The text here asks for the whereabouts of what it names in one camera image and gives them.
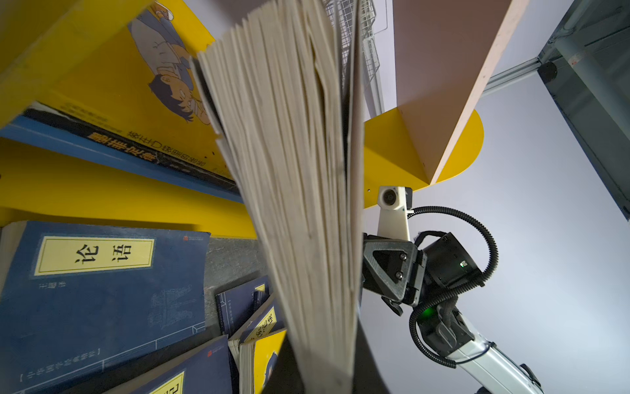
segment cartoon character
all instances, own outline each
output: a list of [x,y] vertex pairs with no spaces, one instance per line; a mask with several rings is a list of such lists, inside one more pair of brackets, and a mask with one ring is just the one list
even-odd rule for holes
[[267,362],[267,369],[265,371],[265,382],[263,383],[263,387],[265,387],[265,385],[269,381],[269,378],[272,377],[273,367],[275,367],[276,362],[278,362],[278,355],[273,352],[272,356],[269,357],[269,361]]
[[175,114],[187,121],[193,114],[210,124],[200,100],[193,97],[193,80],[188,73],[190,54],[173,28],[172,12],[155,2],[127,28],[138,52],[155,75],[149,87],[153,94]]

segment blue book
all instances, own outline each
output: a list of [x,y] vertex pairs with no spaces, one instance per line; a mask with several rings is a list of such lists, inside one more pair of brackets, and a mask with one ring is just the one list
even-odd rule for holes
[[0,387],[56,392],[205,329],[209,234],[17,222],[0,238]]
[[178,356],[106,394],[230,394],[227,335]]
[[[199,167],[154,151],[146,146],[138,146],[137,142],[133,140],[110,134],[105,129],[87,124],[79,119],[70,119],[67,115],[55,116],[48,112],[32,109],[27,110],[25,115],[16,117],[7,126],[0,128],[0,137],[92,163],[118,168],[122,171],[189,188],[222,199],[243,202],[233,181],[201,170]],[[129,146],[138,146],[137,149],[152,152],[156,159],[150,162],[129,153],[112,149],[104,143],[100,144],[85,138],[92,132],[115,136],[113,138],[123,140]]]
[[264,293],[262,291],[255,291],[254,292],[254,310],[258,310],[258,308],[263,306],[265,301],[268,299],[269,299],[269,294]]
[[260,305],[255,305],[256,301],[261,301],[260,296],[262,294],[256,297],[258,292],[267,295],[271,293],[267,275],[217,294],[221,333],[228,334],[231,337],[236,330],[245,324],[260,307]]

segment book pages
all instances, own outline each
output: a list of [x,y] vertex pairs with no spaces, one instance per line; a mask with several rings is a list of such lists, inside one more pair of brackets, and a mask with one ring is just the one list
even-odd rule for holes
[[344,70],[337,26],[320,0],[272,1],[199,53],[195,64],[308,393],[352,390],[357,329],[361,36],[355,29]]

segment white wall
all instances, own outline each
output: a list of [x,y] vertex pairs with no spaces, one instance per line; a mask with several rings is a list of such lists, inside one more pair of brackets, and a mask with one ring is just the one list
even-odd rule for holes
[[[630,227],[591,167],[538,76],[481,99],[485,139],[463,174],[414,194],[476,217],[492,232],[500,263],[484,288],[458,307],[515,362],[527,363],[546,393],[627,393],[630,386]],[[374,234],[378,210],[365,213]],[[452,231],[480,268],[480,235],[437,214],[410,221]],[[461,369],[426,359],[396,316],[364,292],[361,321],[392,393],[474,393]]]

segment yellow book cover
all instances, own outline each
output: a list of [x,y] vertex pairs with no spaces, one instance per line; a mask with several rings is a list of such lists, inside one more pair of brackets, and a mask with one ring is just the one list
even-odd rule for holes
[[254,347],[254,394],[260,394],[271,377],[287,331],[282,330],[256,341]]
[[156,164],[169,156],[166,166],[229,183],[189,63],[212,42],[183,0],[160,0],[38,101],[96,126],[75,134]]

